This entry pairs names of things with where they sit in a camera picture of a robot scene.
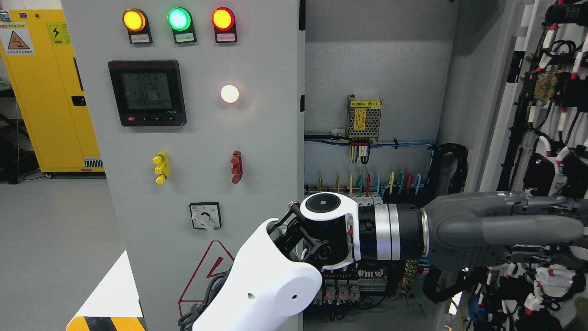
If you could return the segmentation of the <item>grey robotic right hand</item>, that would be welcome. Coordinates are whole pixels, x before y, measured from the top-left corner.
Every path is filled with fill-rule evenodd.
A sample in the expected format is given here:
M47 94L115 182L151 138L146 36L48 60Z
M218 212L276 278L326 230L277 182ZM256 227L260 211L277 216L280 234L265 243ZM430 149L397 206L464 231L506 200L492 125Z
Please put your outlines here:
M586 199L525 192L457 193L420 209L426 256L457 272L504 264L509 247L569 243L582 237Z

